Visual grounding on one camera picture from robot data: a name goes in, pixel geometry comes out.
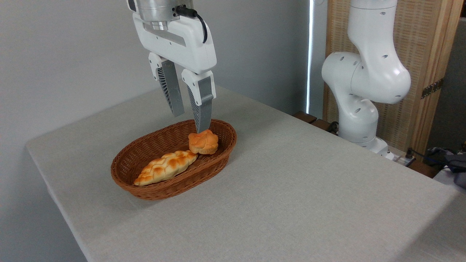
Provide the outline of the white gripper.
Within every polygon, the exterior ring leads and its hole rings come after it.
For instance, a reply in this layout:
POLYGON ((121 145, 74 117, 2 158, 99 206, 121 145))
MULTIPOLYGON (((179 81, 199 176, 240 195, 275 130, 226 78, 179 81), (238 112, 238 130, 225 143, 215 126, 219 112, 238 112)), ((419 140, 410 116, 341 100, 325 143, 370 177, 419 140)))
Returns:
POLYGON ((182 79, 188 87, 197 133, 209 129, 212 100, 216 98, 211 69, 217 64, 210 29, 208 39, 203 43, 204 31, 198 19, 182 16, 171 21, 167 31, 152 29, 137 13, 133 13, 133 20, 142 45, 150 51, 151 71, 160 83, 173 115, 177 117, 185 112, 176 63, 186 68, 182 71, 182 79))

